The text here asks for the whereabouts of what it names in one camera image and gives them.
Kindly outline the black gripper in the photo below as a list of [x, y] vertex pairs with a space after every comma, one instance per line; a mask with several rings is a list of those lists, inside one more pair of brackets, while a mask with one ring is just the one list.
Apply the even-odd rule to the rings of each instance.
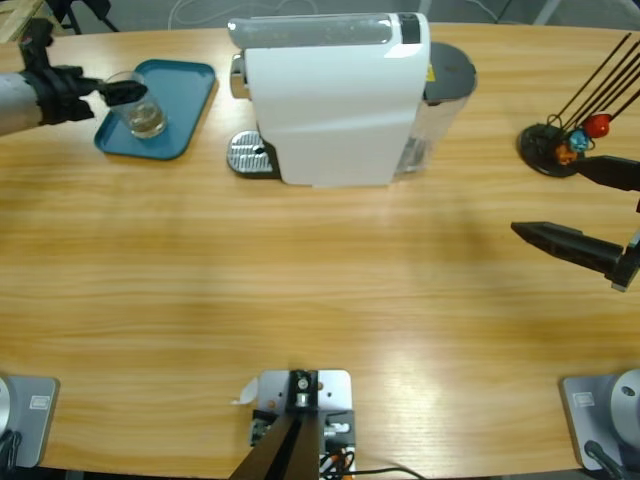
[[[577, 160], [574, 169], [597, 184], [639, 191], [638, 161], [599, 155]], [[624, 250], [621, 245], [551, 222], [512, 222], [511, 229], [525, 242], [555, 258], [604, 274], [619, 292], [627, 291], [639, 271], [639, 231]]]
[[41, 125], [57, 125], [91, 119], [94, 113], [83, 97], [98, 90], [107, 106], [119, 106], [142, 99], [148, 91], [135, 80], [106, 82], [85, 77], [75, 66], [51, 67], [33, 74], [33, 87], [40, 108]]

